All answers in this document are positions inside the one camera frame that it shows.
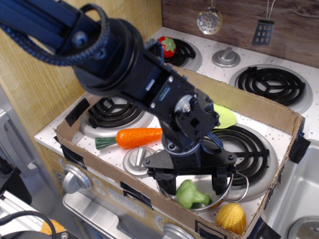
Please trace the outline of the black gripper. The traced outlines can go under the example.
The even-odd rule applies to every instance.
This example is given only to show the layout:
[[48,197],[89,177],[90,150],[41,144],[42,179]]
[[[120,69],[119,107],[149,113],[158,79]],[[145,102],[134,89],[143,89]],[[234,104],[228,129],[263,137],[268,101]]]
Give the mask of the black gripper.
[[221,195],[227,190],[236,172],[236,155],[226,151],[215,134],[208,134],[189,151],[177,152],[171,147],[172,144],[143,160],[148,175],[160,189],[175,195],[177,176],[212,175],[215,193]]

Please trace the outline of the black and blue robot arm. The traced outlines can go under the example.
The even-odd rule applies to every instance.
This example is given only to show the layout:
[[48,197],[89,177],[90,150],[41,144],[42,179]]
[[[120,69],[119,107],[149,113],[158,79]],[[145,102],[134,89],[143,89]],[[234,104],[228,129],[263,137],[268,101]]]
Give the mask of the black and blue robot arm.
[[0,26],[34,58],[71,66],[87,92],[156,116],[164,149],[143,165],[169,194],[179,175],[210,175],[213,190],[224,192],[235,155],[212,132],[219,126],[213,101],[165,63],[158,41],[143,42],[130,23],[93,3],[76,9],[61,0],[3,0]]

